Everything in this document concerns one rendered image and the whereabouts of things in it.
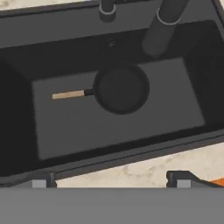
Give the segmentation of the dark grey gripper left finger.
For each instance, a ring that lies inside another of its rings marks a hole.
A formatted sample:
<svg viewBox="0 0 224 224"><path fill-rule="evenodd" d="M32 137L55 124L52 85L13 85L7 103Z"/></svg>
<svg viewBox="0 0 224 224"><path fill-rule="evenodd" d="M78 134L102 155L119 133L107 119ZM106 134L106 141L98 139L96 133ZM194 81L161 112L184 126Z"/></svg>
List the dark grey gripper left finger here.
<svg viewBox="0 0 224 224"><path fill-rule="evenodd" d="M57 183L52 171L35 171L23 180L19 180L14 187L23 188L56 188Z"/></svg>

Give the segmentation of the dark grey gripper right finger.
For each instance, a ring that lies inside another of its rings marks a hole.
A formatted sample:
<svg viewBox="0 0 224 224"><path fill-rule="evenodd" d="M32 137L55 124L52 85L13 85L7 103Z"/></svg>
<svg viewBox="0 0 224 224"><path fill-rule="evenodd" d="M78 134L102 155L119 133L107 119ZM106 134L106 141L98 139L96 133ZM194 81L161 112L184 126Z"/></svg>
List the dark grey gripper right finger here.
<svg viewBox="0 0 224 224"><path fill-rule="evenodd" d="M194 187L212 187L213 184L202 180L192 174L190 171L168 171L166 173L167 187L175 188L194 188Z"/></svg>

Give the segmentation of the orange sponge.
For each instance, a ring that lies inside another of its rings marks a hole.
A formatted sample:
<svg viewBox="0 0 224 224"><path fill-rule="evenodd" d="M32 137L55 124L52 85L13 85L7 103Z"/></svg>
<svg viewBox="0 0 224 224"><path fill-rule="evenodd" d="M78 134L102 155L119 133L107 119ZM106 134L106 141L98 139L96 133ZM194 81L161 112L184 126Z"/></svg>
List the orange sponge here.
<svg viewBox="0 0 224 224"><path fill-rule="evenodd" d="M212 180L212 183L216 184L218 186L223 186L224 187L224 178L219 178L219 179L216 179L216 180Z"/></svg>

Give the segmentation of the dark grey sink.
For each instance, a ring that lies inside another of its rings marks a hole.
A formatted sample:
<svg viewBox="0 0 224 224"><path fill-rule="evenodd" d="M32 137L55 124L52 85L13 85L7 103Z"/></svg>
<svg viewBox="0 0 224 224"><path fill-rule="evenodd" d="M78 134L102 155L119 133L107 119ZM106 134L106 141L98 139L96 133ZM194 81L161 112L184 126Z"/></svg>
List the dark grey sink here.
<svg viewBox="0 0 224 224"><path fill-rule="evenodd" d="M165 52L142 46L162 0L101 0L0 11L0 187L29 174L55 179L224 142L224 9L189 0ZM146 103L117 115L89 89L112 64L139 66L150 82Z"/></svg>

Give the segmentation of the dark grey tap spout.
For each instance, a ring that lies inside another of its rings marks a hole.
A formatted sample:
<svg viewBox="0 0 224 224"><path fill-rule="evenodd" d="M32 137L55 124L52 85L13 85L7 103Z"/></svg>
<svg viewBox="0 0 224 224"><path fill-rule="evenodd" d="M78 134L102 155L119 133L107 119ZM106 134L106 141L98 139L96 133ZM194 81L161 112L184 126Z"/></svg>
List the dark grey tap spout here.
<svg viewBox="0 0 224 224"><path fill-rule="evenodd" d="M147 55L157 57L165 52L188 2L189 0L162 0L143 38L142 46Z"/></svg>

